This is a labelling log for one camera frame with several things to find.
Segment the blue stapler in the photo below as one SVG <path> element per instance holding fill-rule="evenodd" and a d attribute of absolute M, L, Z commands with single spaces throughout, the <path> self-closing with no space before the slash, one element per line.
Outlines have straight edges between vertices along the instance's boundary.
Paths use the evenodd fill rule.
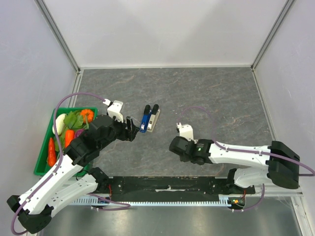
<path fill-rule="evenodd" d="M 140 132 L 145 133 L 147 130 L 148 122 L 150 120 L 150 114 L 151 114 L 151 106 L 146 105 L 144 112 L 143 112 L 143 117 L 140 123 Z"/>

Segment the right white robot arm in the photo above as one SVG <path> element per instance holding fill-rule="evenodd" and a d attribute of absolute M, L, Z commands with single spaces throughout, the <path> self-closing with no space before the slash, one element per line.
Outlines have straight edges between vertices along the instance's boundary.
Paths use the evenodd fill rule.
<path fill-rule="evenodd" d="M 242 188 L 271 183 L 286 189 L 299 187 L 300 157 L 280 141 L 272 141 L 269 146 L 249 147 L 177 136 L 169 150 L 179 155 L 182 162 L 241 165 L 240 169 L 231 169 L 225 181 L 227 191 L 233 194 Z"/>

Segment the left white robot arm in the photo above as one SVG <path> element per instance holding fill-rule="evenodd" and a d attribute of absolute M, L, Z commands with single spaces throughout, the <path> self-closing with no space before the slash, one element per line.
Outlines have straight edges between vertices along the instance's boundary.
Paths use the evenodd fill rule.
<path fill-rule="evenodd" d="M 51 219 L 65 206 L 83 195 L 103 193 L 108 189 L 109 177 L 100 169 L 92 168 L 76 183 L 59 188 L 80 172 L 100 151 L 115 140 L 133 141 L 139 127 L 131 117 L 119 122 L 114 117 L 99 115 L 89 128 L 62 151 L 57 163 L 29 191 L 8 198 L 7 204 L 14 211 L 13 220 L 31 234 L 44 229 Z"/>

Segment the beige black stapler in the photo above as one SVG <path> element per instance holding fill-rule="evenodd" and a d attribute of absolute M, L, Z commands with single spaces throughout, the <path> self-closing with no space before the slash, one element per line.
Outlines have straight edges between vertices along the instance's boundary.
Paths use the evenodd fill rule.
<path fill-rule="evenodd" d="M 156 122 L 160 114 L 159 105 L 155 104 L 149 113 L 149 120 L 147 125 L 147 131 L 153 132 Z"/>

